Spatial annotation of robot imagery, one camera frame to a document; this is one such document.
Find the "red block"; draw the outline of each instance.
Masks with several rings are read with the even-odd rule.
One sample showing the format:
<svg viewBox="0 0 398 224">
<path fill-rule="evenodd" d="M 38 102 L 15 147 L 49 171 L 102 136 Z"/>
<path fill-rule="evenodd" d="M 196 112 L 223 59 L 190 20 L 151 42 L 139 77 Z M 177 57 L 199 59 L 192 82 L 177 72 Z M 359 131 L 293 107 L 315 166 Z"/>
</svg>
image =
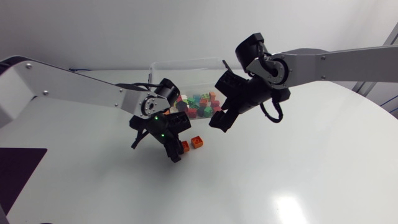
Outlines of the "red block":
<svg viewBox="0 0 398 224">
<path fill-rule="evenodd" d="M 189 147 L 188 142 L 187 141 L 182 141 L 181 144 L 182 144 L 182 147 L 184 148 L 184 152 L 189 152 L 190 147 Z"/>
<path fill-rule="evenodd" d="M 216 100 L 216 93 L 214 93 L 214 92 L 209 92 L 209 96 L 210 96 L 210 100 L 211 100 L 211 101 Z"/>
<path fill-rule="evenodd" d="M 220 102 L 218 100 L 212 100 L 211 105 L 212 108 L 220 106 Z"/>
<path fill-rule="evenodd" d="M 196 109 L 188 109 L 187 114 L 188 114 L 188 117 L 190 117 L 190 118 L 196 118 L 197 110 Z"/>
<path fill-rule="evenodd" d="M 201 107 L 207 107 L 207 99 L 201 99 L 200 104 Z"/>
<path fill-rule="evenodd" d="M 219 106 L 216 106 L 213 108 L 213 114 L 216 113 L 216 111 L 221 111 L 222 109 Z"/>
</svg>

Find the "white wall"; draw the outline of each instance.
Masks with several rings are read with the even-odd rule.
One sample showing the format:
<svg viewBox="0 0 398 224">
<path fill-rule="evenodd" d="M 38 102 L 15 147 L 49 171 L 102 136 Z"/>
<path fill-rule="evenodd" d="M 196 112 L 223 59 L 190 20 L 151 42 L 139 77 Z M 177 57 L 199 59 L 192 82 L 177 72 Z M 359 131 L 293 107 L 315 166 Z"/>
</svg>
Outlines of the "white wall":
<svg viewBox="0 0 398 224">
<path fill-rule="evenodd" d="M 63 68 L 149 68 L 222 57 L 262 32 L 272 53 L 382 45 L 398 22 L 387 0 L 0 0 L 0 58 L 23 55 Z"/>
</svg>

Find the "transparent plastic bin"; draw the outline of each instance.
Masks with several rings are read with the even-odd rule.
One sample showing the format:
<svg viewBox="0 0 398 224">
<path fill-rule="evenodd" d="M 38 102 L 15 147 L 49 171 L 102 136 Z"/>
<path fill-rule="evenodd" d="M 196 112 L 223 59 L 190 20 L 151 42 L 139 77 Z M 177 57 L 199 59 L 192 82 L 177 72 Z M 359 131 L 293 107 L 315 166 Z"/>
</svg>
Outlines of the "transparent plastic bin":
<svg viewBox="0 0 398 224">
<path fill-rule="evenodd" d="M 185 95 L 191 99 L 195 99 L 194 95 L 202 97 L 202 95 L 212 92 L 215 93 L 215 100 L 219 102 L 219 107 L 221 107 L 226 98 L 215 88 L 215 84 L 225 71 L 223 61 L 219 58 L 155 62 L 150 66 L 149 83 L 157 84 L 163 78 L 168 78 L 178 87 L 181 96 Z M 214 111 L 219 110 L 214 105 L 212 106 L 211 100 L 208 100 L 205 107 L 198 100 L 195 101 L 196 106 L 189 105 L 187 101 L 185 102 L 188 104 L 187 107 L 189 109 L 197 109 L 196 117 L 193 116 L 193 110 L 181 110 L 187 112 L 190 119 L 210 118 L 213 116 Z M 173 105 L 170 112 L 178 112 L 177 108 L 182 109 L 183 107 L 181 105 L 180 107 Z M 201 116 L 200 108 L 206 110 L 203 116 Z"/>
</svg>

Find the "black mat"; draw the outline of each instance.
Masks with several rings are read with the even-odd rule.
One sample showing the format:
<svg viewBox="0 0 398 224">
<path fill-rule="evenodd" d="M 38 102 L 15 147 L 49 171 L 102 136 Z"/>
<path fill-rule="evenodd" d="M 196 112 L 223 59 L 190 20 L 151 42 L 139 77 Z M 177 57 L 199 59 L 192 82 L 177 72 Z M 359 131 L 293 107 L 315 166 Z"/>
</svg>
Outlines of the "black mat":
<svg viewBox="0 0 398 224">
<path fill-rule="evenodd" d="M 47 149 L 0 148 L 0 204 L 7 215 Z"/>
</svg>

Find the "small cube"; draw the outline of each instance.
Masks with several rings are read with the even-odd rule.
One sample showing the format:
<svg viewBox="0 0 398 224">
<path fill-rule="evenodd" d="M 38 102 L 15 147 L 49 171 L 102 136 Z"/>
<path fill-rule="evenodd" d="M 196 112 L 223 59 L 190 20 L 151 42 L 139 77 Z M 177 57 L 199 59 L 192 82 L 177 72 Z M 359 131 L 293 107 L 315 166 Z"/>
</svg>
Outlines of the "small cube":
<svg viewBox="0 0 398 224">
<path fill-rule="evenodd" d="M 213 107 L 213 114 L 215 114 L 217 111 L 221 111 L 222 109 L 219 106 Z"/>
<path fill-rule="evenodd" d="M 182 141 L 181 144 L 182 144 L 182 147 L 184 149 L 184 152 L 189 152 L 190 147 L 189 147 L 188 142 L 187 141 Z"/>
<path fill-rule="evenodd" d="M 189 108 L 191 108 L 191 109 L 199 109 L 199 106 L 198 105 L 191 105 L 191 106 L 189 106 Z"/>
<path fill-rule="evenodd" d="M 197 109 L 188 109 L 188 117 L 196 118 L 197 117 Z"/>
<path fill-rule="evenodd" d="M 208 100 L 208 101 L 210 100 L 210 96 L 209 96 L 208 93 L 202 94 L 202 95 L 201 95 L 201 98 L 202 98 L 202 99 L 206 99 L 206 100 Z"/>
<path fill-rule="evenodd" d="M 203 117 L 203 114 L 205 113 L 205 108 L 199 108 L 197 109 L 197 115 L 200 117 Z"/>
<path fill-rule="evenodd" d="M 178 113 L 178 109 L 174 106 L 170 107 L 170 113 Z"/>
<path fill-rule="evenodd" d="M 188 98 L 188 105 L 192 106 L 196 103 L 197 101 L 194 98 Z"/>
<path fill-rule="evenodd" d="M 210 106 L 212 108 L 220 106 L 220 102 L 218 100 L 212 100 Z"/>
<path fill-rule="evenodd" d="M 179 112 L 186 111 L 188 109 L 186 102 L 179 101 L 175 107 L 178 109 Z"/>
<path fill-rule="evenodd" d="M 209 92 L 209 96 L 210 96 L 210 100 L 211 100 L 211 101 L 216 100 L 216 93 L 214 93 L 214 92 Z"/>
<path fill-rule="evenodd" d="M 199 102 L 200 102 L 201 97 L 200 97 L 199 94 L 194 95 L 193 98 L 195 99 L 195 102 L 196 102 L 196 103 L 199 103 Z"/>
<path fill-rule="evenodd" d="M 191 139 L 191 143 L 193 145 L 193 148 L 197 149 L 197 148 L 199 148 L 200 146 L 203 145 L 203 140 L 199 136 L 196 136 L 196 137 Z"/>
<path fill-rule="evenodd" d="M 206 107 L 207 106 L 207 99 L 201 99 L 199 105 L 200 105 L 200 107 Z"/>
<path fill-rule="evenodd" d="M 212 115 L 213 110 L 211 107 L 206 107 L 205 110 L 203 111 L 203 117 L 209 118 Z"/>
</svg>

